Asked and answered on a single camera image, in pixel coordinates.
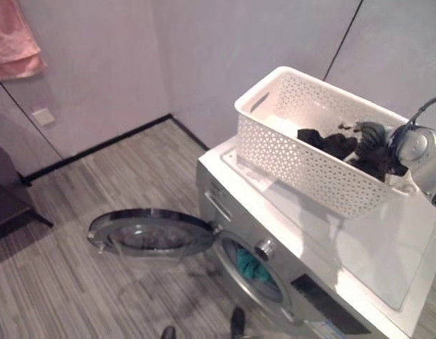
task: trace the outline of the person's foot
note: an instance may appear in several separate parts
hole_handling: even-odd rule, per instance
[[[163,330],[162,339],[176,339],[176,329],[168,326]]]
[[[231,338],[239,339],[245,333],[245,312],[240,307],[236,307],[232,312],[231,318]]]

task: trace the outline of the floor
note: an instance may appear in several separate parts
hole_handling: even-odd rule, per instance
[[[86,241],[91,221],[111,210],[197,215],[202,153],[166,121],[33,182],[38,211],[56,226],[34,222],[0,241],[0,338],[159,338],[168,325],[181,338],[228,338],[234,300],[204,256],[147,270]],[[434,334],[436,278],[414,338]]]

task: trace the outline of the white wall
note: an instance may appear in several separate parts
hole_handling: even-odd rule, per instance
[[[4,84],[63,157],[169,112],[150,0],[19,3],[48,68]]]
[[[357,0],[154,0],[170,109],[214,146],[236,133],[234,101],[276,66],[323,78]]]
[[[22,175],[61,160],[1,86],[0,146],[11,156]]]
[[[436,95],[436,0],[365,0],[327,81],[411,117]]]

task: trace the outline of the laundry basket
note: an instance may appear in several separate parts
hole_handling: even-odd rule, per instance
[[[338,125],[376,121],[397,127],[406,119],[289,67],[279,67],[240,97],[237,156],[345,218],[358,218],[389,199],[407,196],[297,139],[298,129],[322,136]]]

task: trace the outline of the electrical outlet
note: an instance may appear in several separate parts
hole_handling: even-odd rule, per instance
[[[39,111],[33,112],[32,116],[41,125],[46,126],[55,122],[55,117],[50,113],[48,108],[40,109]]]

